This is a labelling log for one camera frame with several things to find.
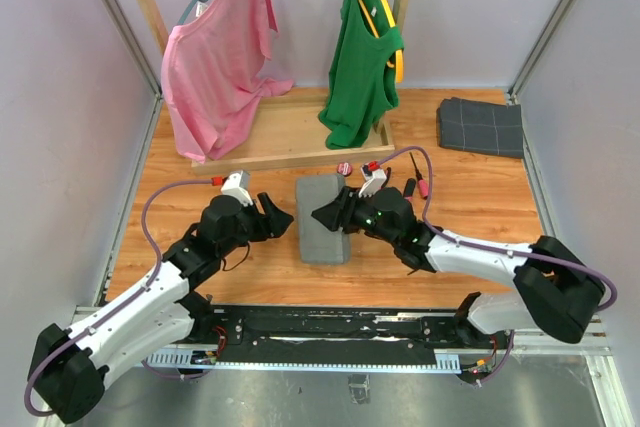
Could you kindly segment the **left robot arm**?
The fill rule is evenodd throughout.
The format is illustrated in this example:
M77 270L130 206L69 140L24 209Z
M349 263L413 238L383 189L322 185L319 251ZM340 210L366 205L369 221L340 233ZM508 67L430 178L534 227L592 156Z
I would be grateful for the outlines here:
M281 237L291 214L265 193L257 204L218 195L199 222L143 278L98 311L73 325L46 327L37 337L24 403L37 393L47 415L72 424L86 416L131 367L173 342L200 343L214 330L212 305L197 289L235 249Z

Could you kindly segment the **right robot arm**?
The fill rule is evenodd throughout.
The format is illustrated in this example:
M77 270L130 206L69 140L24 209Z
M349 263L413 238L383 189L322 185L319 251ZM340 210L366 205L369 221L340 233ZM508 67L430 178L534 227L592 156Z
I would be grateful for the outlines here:
M510 293L472 293L453 322L455 339L474 347L488 335L537 327L554 339L577 344L605 293L604 282L558 239L509 244L461 236L416 217L396 188L361 198L344 187L312 217L330 231L363 232L390 244L412 270L460 273L510 288Z

